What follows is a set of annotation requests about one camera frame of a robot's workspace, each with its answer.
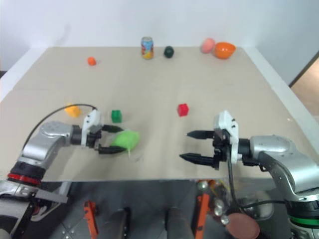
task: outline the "colorful can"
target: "colorful can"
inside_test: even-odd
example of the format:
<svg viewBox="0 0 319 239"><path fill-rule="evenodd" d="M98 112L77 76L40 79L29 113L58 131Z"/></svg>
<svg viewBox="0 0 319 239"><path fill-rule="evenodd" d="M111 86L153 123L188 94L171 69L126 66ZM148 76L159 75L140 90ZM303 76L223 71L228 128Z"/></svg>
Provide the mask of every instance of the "colorful can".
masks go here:
<svg viewBox="0 0 319 239"><path fill-rule="evenodd" d="M153 50L153 40L149 36L145 36L141 40L141 46L142 46L142 57L145 59L152 59L154 56L154 50Z"/></svg>

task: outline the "black ball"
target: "black ball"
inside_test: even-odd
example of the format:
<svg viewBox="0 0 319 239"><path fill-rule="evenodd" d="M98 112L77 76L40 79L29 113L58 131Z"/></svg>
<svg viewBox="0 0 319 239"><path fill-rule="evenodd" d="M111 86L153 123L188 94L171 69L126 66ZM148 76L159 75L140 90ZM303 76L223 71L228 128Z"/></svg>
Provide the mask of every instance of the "black ball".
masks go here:
<svg viewBox="0 0 319 239"><path fill-rule="evenodd" d="M164 56L171 58L174 55L174 49L171 46L167 46L164 50Z"/></svg>

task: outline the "green plush toy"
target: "green plush toy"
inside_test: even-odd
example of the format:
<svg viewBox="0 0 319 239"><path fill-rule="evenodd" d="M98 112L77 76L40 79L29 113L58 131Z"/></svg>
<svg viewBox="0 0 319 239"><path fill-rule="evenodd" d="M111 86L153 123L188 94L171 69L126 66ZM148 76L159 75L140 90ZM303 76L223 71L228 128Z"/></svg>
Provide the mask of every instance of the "green plush toy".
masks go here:
<svg viewBox="0 0 319 239"><path fill-rule="evenodd" d="M119 146L126 148L128 152L135 148L140 141L140 134L135 131L123 131L116 135L111 146Z"/></svg>

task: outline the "pink ball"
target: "pink ball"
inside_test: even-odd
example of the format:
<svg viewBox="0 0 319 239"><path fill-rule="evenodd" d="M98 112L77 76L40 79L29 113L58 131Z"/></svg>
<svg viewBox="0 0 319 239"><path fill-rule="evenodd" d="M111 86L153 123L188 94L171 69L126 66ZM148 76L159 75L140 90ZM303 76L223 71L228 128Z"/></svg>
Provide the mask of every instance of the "pink ball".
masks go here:
<svg viewBox="0 0 319 239"><path fill-rule="evenodd" d="M215 40L213 38L207 38L201 45L202 53L209 53L215 47Z"/></svg>

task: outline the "wire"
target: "wire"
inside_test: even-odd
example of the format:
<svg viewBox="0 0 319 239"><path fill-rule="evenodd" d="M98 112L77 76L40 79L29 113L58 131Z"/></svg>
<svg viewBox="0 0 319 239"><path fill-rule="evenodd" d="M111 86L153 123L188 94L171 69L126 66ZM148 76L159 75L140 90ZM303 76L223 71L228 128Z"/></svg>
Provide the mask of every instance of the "wire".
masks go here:
<svg viewBox="0 0 319 239"><path fill-rule="evenodd" d="M226 150L226 157L227 157L227 168L228 168L228 178L229 178L229 187L230 187L230 195L233 201L233 204L235 205L235 207L240 208L240 209L245 209L245 208L252 208L255 206L259 206L259 205L263 205L263 204L285 204L284 201L279 201L279 200L266 200L266 201L261 201L261 202L257 202L257 203L251 203L248 205L239 205L237 199L236 199L236 194L235 194L235 188L234 188L234 178L233 178L233 168L232 168L232 163L230 160L229 154L230 151Z"/></svg>
<svg viewBox="0 0 319 239"><path fill-rule="evenodd" d="M39 121L39 123L36 124L36 126L31 130L31 132L29 133L28 137L26 138L25 142L24 142L24 145L23 145L23 148L25 147L25 145L29 142L31 136L33 135L33 133L35 132L35 130L47 119L49 118L50 116L52 116L53 114L63 110L63 109L66 109L66 108L69 108L69 107L72 107L72 106L87 106L87 107L92 107L92 110L97 110L97 108L93 105L89 105L89 104L72 104L72 105L68 105L68 106L64 106L64 107L61 107L61 108L58 108L57 110L55 111L52 111L50 114L48 114L46 117L44 117L42 120Z"/></svg>

